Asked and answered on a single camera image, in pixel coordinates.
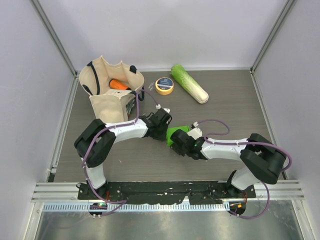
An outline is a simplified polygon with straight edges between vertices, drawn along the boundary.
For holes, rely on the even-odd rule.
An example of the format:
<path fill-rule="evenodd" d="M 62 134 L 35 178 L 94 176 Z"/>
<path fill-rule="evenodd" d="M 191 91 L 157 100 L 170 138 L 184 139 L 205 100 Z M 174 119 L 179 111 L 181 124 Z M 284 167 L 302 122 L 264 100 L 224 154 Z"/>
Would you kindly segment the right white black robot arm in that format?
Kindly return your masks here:
<path fill-rule="evenodd" d="M 234 170 L 225 184 L 226 193 L 233 198 L 259 182 L 276 184 L 289 158 L 284 150 L 257 133 L 240 140 L 216 140 L 203 137 L 196 128 L 189 132 L 178 129 L 170 136 L 170 140 L 170 147 L 180 156 L 187 155 L 194 160 L 243 162 L 245 167 Z"/>

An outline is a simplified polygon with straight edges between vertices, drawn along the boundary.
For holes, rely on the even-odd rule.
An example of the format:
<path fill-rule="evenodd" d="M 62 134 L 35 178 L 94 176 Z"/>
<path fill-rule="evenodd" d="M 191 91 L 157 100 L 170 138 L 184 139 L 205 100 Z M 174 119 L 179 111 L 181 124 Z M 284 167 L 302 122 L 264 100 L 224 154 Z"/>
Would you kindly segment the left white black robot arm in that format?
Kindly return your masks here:
<path fill-rule="evenodd" d="M 82 160 L 89 194 L 97 200 L 107 198 L 108 187 L 103 162 L 114 144 L 148 137 L 164 141 L 171 120 L 168 108 L 160 108 L 155 113 L 120 123 L 93 120 L 74 142 L 74 147 Z"/>

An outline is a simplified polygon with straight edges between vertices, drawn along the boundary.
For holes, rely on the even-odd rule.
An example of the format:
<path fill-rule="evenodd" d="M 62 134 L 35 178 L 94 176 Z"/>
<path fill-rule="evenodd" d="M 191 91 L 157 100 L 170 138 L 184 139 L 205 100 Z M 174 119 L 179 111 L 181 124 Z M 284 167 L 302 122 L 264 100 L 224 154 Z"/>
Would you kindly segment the green paper box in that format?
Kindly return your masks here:
<path fill-rule="evenodd" d="M 171 136 L 173 133 L 177 130 L 182 130 L 183 132 L 188 132 L 190 130 L 190 127 L 188 125 L 183 126 L 177 126 L 177 127 L 169 127 L 166 132 L 166 144 L 168 147 L 170 147 L 173 144 L 173 141 L 171 140 Z"/>

